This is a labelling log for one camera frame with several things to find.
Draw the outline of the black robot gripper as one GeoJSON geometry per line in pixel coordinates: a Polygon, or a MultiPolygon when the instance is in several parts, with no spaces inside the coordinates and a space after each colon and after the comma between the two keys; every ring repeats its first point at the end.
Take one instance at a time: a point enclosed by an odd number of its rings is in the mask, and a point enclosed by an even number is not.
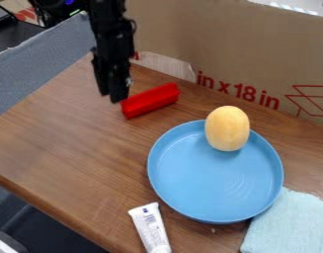
{"type": "Polygon", "coordinates": [[[120,103],[129,98],[133,84],[129,71],[130,58],[136,54],[137,22],[122,17],[107,23],[103,19],[93,17],[90,24],[97,41],[91,63],[99,93],[102,96],[110,94],[111,102],[120,103]]]}

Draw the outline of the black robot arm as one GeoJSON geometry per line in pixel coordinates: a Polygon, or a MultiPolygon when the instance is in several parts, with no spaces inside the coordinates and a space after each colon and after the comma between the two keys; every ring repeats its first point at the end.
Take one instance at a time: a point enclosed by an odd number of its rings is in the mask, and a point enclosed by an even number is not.
{"type": "Polygon", "coordinates": [[[97,46],[93,67],[102,96],[113,103],[129,98],[132,79],[130,58],[136,54],[137,22],[125,17],[126,0],[90,0],[89,18],[97,46]]]}

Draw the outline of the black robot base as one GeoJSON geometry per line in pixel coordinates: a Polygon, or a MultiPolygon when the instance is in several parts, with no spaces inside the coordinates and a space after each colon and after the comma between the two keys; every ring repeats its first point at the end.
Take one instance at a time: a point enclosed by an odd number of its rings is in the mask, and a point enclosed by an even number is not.
{"type": "Polygon", "coordinates": [[[39,23],[51,28],[71,16],[89,9],[89,0],[29,0],[39,23]]]}

